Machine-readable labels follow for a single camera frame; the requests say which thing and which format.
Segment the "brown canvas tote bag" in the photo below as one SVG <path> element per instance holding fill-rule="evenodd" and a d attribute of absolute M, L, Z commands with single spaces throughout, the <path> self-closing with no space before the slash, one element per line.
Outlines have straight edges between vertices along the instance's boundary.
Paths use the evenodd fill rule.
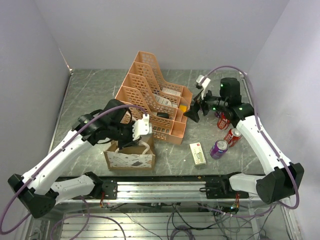
<path fill-rule="evenodd" d="M 152 135 L 143 136 L 137 146 L 120 150 L 117 141 L 112 141 L 103 152 L 109 170 L 153 170 L 156 151 Z"/>

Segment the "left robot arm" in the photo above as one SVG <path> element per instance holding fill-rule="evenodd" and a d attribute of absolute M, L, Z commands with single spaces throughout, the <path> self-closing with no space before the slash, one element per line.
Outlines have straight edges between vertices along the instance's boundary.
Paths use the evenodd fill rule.
<path fill-rule="evenodd" d="M 143 110 L 142 118 L 133 116 L 131 108 L 142 107 L 110 100 L 104 109 L 80 116 L 64 139 L 35 167 L 22 175 L 13 174 L 8 184 L 29 215 L 39 219 L 59 203 L 79 196 L 100 197 L 105 183 L 93 172 L 64 181 L 57 179 L 82 153 L 98 144 L 118 141 L 128 147 L 149 133 L 150 116 Z"/>

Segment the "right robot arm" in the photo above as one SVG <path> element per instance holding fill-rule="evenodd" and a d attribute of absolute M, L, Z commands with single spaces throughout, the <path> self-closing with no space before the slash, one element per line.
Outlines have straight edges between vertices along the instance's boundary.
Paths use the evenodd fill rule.
<path fill-rule="evenodd" d="M 210 81 L 203 75 L 197 78 L 196 87 L 200 93 L 194 97 L 193 104 L 184 115 L 197 123 L 200 120 L 199 111 L 204 115 L 210 110 L 223 113 L 235 130 L 247 140 L 264 172 L 263 175 L 231 174 L 228 181 L 221 184 L 221 194 L 231 198 L 238 191 L 247 192 L 259 196 L 266 204 L 295 196 L 298 202 L 299 186 L 305 172 L 303 166 L 300 163 L 292 163 L 276 146 L 254 107 L 242 101 L 240 82 L 236 78 L 221 79 L 219 96 L 212 95 L 208 90 Z"/>

